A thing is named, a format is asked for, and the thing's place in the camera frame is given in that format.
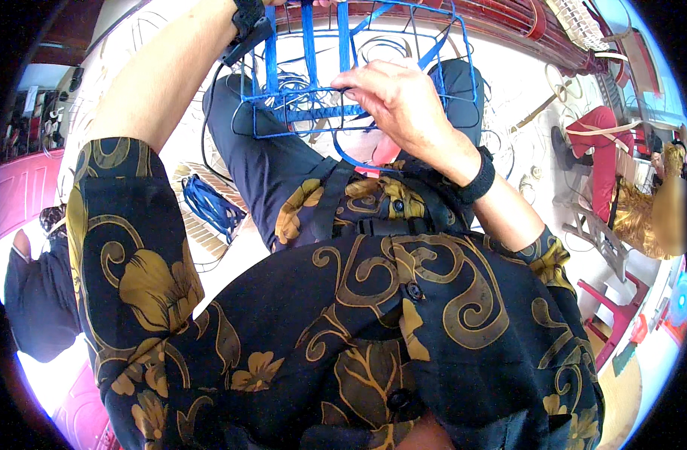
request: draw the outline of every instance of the blue wire basket frame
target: blue wire basket frame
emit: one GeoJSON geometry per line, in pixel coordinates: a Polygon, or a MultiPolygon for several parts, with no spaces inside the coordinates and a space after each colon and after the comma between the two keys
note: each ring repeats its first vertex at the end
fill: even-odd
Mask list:
{"type": "MultiPolygon", "coordinates": [[[[469,98],[464,98],[447,95],[443,85],[440,51],[447,40],[451,44],[453,43],[452,39],[449,38],[449,32],[453,27],[460,27],[462,31],[466,49],[462,58],[469,62],[471,86],[476,85],[466,27],[462,18],[456,15],[452,1],[441,5],[442,8],[447,6],[448,9],[395,0],[357,1],[355,4],[357,11],[361,10],[360,4],[371,4],[371,12],[353,28],[349,25],[349,2],[339,3],[328,8],[328,26],[326,26],[325,18],[321,19],[318,13],[317,27],[314,27],[314,8],[318,9],[319,7],[313,6],[312,0],[290,1],[284,6],[279,6],[280,9],[285,10],[286,14],[283,26],[281,24],[275,25],[276,8],[272,6],[266,8],[266,16],[274,24],[274,34],[262,45],[259,45],[259,49],[263,47],[262,55],[257,54],[256,49],[254,49],[250,52],[250,58],[244,58],[240,66],[242,71],[245,71],[246,68],[250,70],[253,85],[245,86],[245,77],[240,78],[241,104],[237,112],[240,111],[241,105],[245,103],[251,105],[254,138],[303,136],[336,131],[368,131],[376,128],[373,123],[367,126],[361,126],[360,122],[357,125],[347,123],[346,118],[349,118],[348,121],[350,122],[353,119],[365,118],[368,114],[355,102],[341,95],[340,90],[321,85],[319,82],[318,72],[321,66],[319,66],[318,60],[322,54],[334,50],[335,47],[338,47],[338,71],[343,72],[354,66],[359,66],[360,63],[368,62],[366,53],[361,52],[368,44],[392,49],[401,56],[413,57],[413,48],[409,43],[412,38],[415,55],[418,57],[418,66],[421,70],[426,70],[429,66],[437,64],[437,70],[431,73],[431,77],[444,106],[449,99],[460,99],[475,104],[478,102],[475,88],[472,89],[469,98]],[[403,27],[389,25],[391,19],[386,16],[387,13],[397,17],[402,22],[402,17],[405,16],[406,12],[408,13],[408,21],[403,27]],[[419,15],[418,27],[416,24],[417,13],[419,15]],[[300,29],[298,30],[292,28],[291,16],[294,15],[300,17],[300,29]],[[443,29],[438,34],[429,30],[421,31],[420,23],[422,21],[426,25],[431,23],[443,24],[443,29]],[[368,36],[374,33],[378,36],[366,40],[368,36]],[[297,37],[303,40],[304,55],[294,59],[277,60],[276,43],[297,37]],[[331,42],[333,45],[328,48],[321,48],[322,42],[331,42]],[[265,82],[258,74],[262,62],[265,64],[265,82]],[[298,63],[301,66],[303,62],[305,63],[305,73],[300,73],[300,70],[299,72],[286,70],[289,65],[298,63]],[[274,134],[259,133],[256,117],[260,111],[272,113],[276,119],[285,124],[288,131],[274,134]],[[332,124],[334,123],[338,123],[338,126],[333,127],[332,124]]],[[[330,70],[330,66],[331,63],[326,65],[326,68],[330,70]]]]}

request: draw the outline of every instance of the black shirt with gold floral pattern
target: black shirt with gold floral pattern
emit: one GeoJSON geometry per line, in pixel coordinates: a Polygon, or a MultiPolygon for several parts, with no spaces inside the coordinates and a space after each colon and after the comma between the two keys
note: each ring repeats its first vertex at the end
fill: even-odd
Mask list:
{"type": "Polygon", "coordinates": [[[67,226],[101,398],[125,449],[392,449],[428,409],[456,447],[591,449],[603,396],[546,229],[278,252],[204,297],[163,166],[81,151],[67,226]]]}

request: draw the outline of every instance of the metal wire frame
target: metal wire frame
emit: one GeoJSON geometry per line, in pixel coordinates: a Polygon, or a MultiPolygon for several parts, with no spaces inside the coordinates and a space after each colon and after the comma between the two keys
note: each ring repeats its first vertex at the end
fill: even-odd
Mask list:
{"type": "MultiPolygon", "coordinates": [[[[371,11],[376,10],[376,6],[382,6],[382,5],[401,5],[404,8],[408,8],[409,11],[409,18],[406,24],[404,25],[402,30],[385,30],[385,29],[379,29],[372,27],[372,23],[374,20],[371,20],[367,27],[366,31],[370,32],[380,32],[383,34],[398,34],[398,35],[410,35],[413,36],[414,41],[415,41],[415,51],[416,51],[416,56],[418,59],[420,59],[420,54],[421,54],[421,48],[425,48],[422,46],[420,40],[423,41],[428,41],[430,40],[432,42],[431,48],[438,42],[438,39],[440,38],[441,40],[445,40],[447,38],[448,32],[450,29],[455,25],[458,24],[461,27],[463,38],[466,44],[466,54],[463,58],[467,59],[469,62],[469,69],[470,73],[469,76],[472,79],[472,86],[475,86],[475,77],[474,77],[474,67],[472,64],[471,60],[471,46],[469,45],[468,42],[468,36],[466,34],[466,28],[463,22],[463,19],[461,19],[460,16],[456,15],[455,11],[455,5],[453,2],[450,4],[447,4],[446,6],[450,6],[450,11],[446,9],[437,9],[433,8],[431,6],[427,6],[424,4],[410,4],[406,3],[403,1],[398,1],[398,0],[383,0],[383,1],[373,1],[371,3],[371,11]],[[418,28],[416,27],[416,12],[417,11],[424,11],[426,12],[426,15],[431,15],[431,14],[441,14],[443,17],[448,18],[448,26],[445,27],[443,30],[439,31],[438,34],[433,35],[433,34],[426,34],[419,32],[418,28]]],[[[291,17],[289,15],[289,8],[288,6],[284,6],[284,11],[286,14],[286,24],[285,27],[287,29],[284,30],[283,32],[278,33],[277,38],[282,38],[282,37],[291,37],[291,36],[296,36],[296,35],[301,35],[303,36],[303,31],[302,30],[292,30],[291,28],[291,17]]],[[[327,29],[319,29],[319,30],[314,30],[314,38],[339,38],[338,35],[338,28],[332,28],[332,10],[329,8],[329,14],[328,14],[328,28],[327,29]]],[[[353,40],[351,40],[351,51],[354,53],[354,56],[356,55],[356,48],[354,46],[353,40]]],[[[276,137],[281,137],[281,136],[287,136],[287,135],[308,135],[308,134],[320,134],[322,132],[334,132],[334,131],[369,131],[369,130],[374,130],[376,129],[375,125],[369,125],[369,126],[355,126],[355,127],[346,127],[344,126],[346,117],[350,117],[355,114],[350,114],[346,113],[346,110],[344,108],[343,104],[343,98],[344,96],[341,95],[338,98],[338,101],[336,103],[339,103],[336,106],[325,106],[325,107],[320,107],[320,108],[313,108],[313,109],[305,109],[303,107],[299,107],[299,105],[315,105],[315,104],[323,104],[324,100],[332,95],[333,92],[341,92],[340,90],[333,89],[330,87],[320,87],[320,86],[311,86],[308,85],[308,87],[303,87],[303,88],[286,88],[286,83],[279,84],[279,91],[275,94],[267,93],[265,92],[261,87],[258,85],[258,79],[257,79],[257,73],[258,73],[258,61],[257,59],[261,59],[261,56],[258,56],[255,54],[255,51],[252,50],[250,52],[251,60],[252,60],[252,70],[251,70],[251,76],[252,76],[252,92],[251,95],[247,95],[246,91],[244,90],[244,77],[241,77],[241,82],[240,82],[240,96],[241,96],[241,103],[236,111],[240,110],[241,106],[244,103],[249,103],[252,107],[253,110],[253,137],[257,139],[261,138],[276,138],[276,137]],[[257,133],[257,112],[258,111],[269,111],[272,113],[275,113],[278,116],[279,120],[282,120],[285,126],[290,130],[287,132],[280,132],[280,133],[274,133],[274,134],[269,134],[269,135],[260,135],[257,133]],[[313,122],[314,120],[327,120],[327,119],[332,119],[336,118],[340,120],[340,126],[339,127],[314,127],[311,126],[310,129],[308,130],[297,130],[294,123],[295,122],[313,122]]],[[[439,79],[443,79],[443,71],[441,70],[440,67],[440,50],[437,52],[436,57],[434,58],[434,61],[438,63],[438,76],[439,79]]],[[[449,96],[445,92],[445,86],[439,86],[440,92],[439,96],[442,98],[443,102],[446,102],[447,99],[459,99],[462,101],[466,102],[474,102],[477,103],[477,93],[476,89],[474,88],[472,90],[472,98],[466,99],[462,97],[456,97],[456,96],[449,96]]]]}

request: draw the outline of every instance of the woman in red pants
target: woman in red pants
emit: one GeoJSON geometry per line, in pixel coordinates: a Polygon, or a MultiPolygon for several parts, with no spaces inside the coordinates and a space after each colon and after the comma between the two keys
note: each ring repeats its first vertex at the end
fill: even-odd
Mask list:
{"type": "Polygon", "coordinates": [[[630,131],[607,133],[605,135],[582,136],[574,132],[589,132],[615,128],[616,117],[606,106],[599,106],[566,127],[571,145],[566,143],[558,127],[551,129],[551,142],[556,159],[565,171],[574,164],[593,166],[593,211],[602,221],[609,221],[610,202],[616,188],[616,144],[633,156],[634,136],[630,131]],[[590,148],[592,155],[586,155],[590,148]]]}

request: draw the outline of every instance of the red chair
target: red chair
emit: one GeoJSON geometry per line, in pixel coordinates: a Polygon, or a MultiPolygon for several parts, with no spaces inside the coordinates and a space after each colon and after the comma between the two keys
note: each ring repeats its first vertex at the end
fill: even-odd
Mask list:
{"type": "Polygon", "coordinates": [[[89,361],[80,368],[78,378],[52,419],[75,450],[122,450],[89,361]]]}
{"type": "Polygon", "coordinates": [[[631,302],[621,306],[619,304],[611,301],[606,295],[601,294],[598,290],[594,289],[589,283],[578,280],[578,285],[582,287],[584,291],[591,294],[596,300],[600,301],[601,304],[606,306],[613,313],[613,327],[611,327],[610,336],[606,336],[601,332],[600,329],[596,328],[591,319],[586,320],[585,325],[591,330],[596,336],[603,341],[603,348],[601,352],[596,356],[596,371],[601,370],[601,367],[609,360],[613,350],[621,342],[624,337],[628,326],[631,325],[631,321],[636,319],[636,315],[639,312],[639,307],[644,301],[646,294],[649,292],[649,286],[644,284],[641,280],[631,275],[628,271],[626,272],[626,277],[631,280],[636,285],[636,295],[631,299],[631,302]]]}

